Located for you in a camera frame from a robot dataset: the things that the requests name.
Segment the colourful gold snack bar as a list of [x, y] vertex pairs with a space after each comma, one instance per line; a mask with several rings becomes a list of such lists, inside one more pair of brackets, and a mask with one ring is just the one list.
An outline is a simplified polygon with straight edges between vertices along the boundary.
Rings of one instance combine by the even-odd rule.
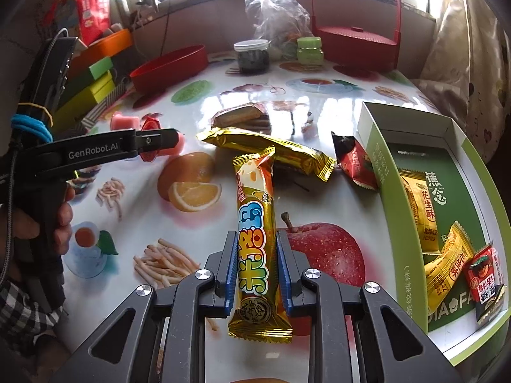
[[293, 330], [278, 311], [279, 269], [272, 171], [275, 147], [233, 160], [237, 200], [239, 305], [229, 335], [253, 342], [289, 343]]

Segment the yellow box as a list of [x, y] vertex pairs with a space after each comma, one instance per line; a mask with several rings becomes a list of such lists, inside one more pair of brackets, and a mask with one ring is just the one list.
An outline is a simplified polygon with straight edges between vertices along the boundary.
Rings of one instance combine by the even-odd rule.
[[85, 87], [57, 109], [53, 114], [52, 133], [56, 134], [74, 127], [114, 88], [113, 76], [110, 71], [107, 71], [95, 83]]

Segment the striped box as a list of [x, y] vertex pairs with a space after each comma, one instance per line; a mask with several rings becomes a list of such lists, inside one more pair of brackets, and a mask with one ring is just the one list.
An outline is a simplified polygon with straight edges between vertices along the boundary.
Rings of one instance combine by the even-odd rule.
[[107, 111], [117, 100], [119, 100], [126, 92], [126, 79], [122, 79], [118, 85], [107, 94], [88, 114], [80, 121], [80, 125], [86, 130], [92, 129], [100, 119], [101, 115]]

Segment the red black snack packet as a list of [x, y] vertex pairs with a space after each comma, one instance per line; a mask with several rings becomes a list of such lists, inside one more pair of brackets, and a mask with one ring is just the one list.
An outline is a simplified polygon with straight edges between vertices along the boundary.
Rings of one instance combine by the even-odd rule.
[[353, 136], [332, 133], [338, 167], [359, 187], [378, 191], [378, 181], [371, 159]]

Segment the orange box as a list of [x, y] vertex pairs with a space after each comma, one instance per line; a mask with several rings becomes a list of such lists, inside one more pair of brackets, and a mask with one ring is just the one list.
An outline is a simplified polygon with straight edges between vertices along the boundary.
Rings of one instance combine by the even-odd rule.
[[72, 79], [78, 76], [97, 61], [105, 57], [113, 57], [132, 45], [133, 38], [128, 29], [122, 29], [96, 41], [70, 62], [68, 78]]

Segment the red round bowl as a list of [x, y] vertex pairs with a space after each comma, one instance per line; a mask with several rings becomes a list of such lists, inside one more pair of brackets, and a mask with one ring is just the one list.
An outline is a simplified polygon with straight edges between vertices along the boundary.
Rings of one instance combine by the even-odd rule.
[[208, 65], [205, 46], [188, 46], [146, 62], [129, 77], [140, 94], [154, 94], [190, 79]]

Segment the yellow peanut snack packet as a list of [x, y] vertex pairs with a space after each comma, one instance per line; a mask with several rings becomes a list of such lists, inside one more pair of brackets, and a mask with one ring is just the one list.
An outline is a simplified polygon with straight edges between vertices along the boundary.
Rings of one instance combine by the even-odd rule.
[[425, 174], [409, 169], [401, 169], [399, 174], [410, 203], [422, 252], [440, 254], [437, 218]]

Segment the pink white wafer packet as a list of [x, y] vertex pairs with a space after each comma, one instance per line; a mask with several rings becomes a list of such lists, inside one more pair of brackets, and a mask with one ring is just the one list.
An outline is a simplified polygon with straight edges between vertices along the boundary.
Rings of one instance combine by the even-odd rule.
[[212, 126], [218, 128], [236, 127], [248, 131], [271, 133], [269, 115], [263, 103], [248, 102], [217, 112]]

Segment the green white cardboard box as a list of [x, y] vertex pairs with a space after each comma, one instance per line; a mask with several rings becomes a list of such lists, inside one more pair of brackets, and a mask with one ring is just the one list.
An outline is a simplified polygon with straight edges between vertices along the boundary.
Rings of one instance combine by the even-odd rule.
[[510, 223], [452, 118], [377, 103], [357, 132], [377, 178], [396, 299], [455, 365], [492, 361], [510, 331]]

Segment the yellow orange snack packet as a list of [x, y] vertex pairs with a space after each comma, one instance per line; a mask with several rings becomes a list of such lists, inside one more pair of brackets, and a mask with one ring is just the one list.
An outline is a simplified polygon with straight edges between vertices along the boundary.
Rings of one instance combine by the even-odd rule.
[[459, 222], [454, 222], [441, 254], [424, 267], [429, 315], [441, 305], [474, 255], [475, 250], [465, 229]]

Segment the red snack bag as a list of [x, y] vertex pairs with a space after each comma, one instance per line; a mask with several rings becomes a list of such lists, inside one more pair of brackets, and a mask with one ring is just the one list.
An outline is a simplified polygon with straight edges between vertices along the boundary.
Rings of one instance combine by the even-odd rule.
[[75, 0], [80, 39], [88, 46], [110, 26], [110, 0]]

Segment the small red snack packet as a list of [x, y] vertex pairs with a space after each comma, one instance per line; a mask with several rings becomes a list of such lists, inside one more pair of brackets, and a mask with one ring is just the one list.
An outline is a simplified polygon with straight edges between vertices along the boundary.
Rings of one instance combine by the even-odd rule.
[[475, 303], [477, 325], [482, 327], [500, 312], [506, 293], [494, 246], [486, 245], [476, 253], [464, 273]]

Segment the green cream jar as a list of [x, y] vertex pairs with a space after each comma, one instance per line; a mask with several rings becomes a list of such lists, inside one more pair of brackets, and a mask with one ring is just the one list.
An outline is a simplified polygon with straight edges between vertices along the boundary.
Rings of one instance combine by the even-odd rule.
[[297, 39], [297, 60], [306, 66], [321, 66], [324, 61], [322, 40], [318, 36]]

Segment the clear plastic bag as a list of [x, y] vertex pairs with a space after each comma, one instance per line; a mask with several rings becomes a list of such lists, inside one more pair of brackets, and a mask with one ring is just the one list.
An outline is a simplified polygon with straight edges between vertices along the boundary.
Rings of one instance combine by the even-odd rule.
[[310, 37], [310, 15], [297, 0], [245, 0], [254, 38], [269, 41], [272, 60], [295, 60], [297, 40]]

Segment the beige patterned curtain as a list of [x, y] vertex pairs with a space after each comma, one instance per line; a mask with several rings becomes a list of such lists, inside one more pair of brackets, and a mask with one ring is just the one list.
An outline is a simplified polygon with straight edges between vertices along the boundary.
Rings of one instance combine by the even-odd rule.
[[510, 116], [510, 39], [485, 0], [442, 0], [435, 14], [431, 49], [413, 83], [489, 162]]

